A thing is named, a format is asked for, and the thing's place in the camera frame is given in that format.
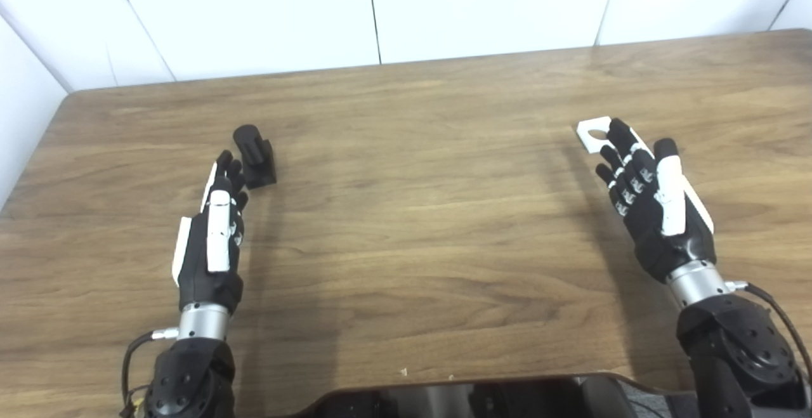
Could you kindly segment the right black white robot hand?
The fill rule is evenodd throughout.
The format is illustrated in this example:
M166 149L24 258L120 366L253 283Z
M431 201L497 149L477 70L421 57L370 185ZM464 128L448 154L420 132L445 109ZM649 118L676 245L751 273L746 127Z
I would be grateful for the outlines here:
M692 262L716 264L712 221L684 176L678 144L662 138L647 149L619 118L610 120L606 140L600 151L604 162L595 172L606 184L643 270L664 283Z

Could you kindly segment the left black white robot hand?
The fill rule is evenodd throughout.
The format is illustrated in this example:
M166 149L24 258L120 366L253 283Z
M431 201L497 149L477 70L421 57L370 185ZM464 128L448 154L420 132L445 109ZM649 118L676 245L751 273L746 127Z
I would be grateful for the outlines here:
M244 293L239 274L242 212L249 196L241 161L226 150L214 161L197 215L182 218L172 263L179 309L215 304L234 314Z

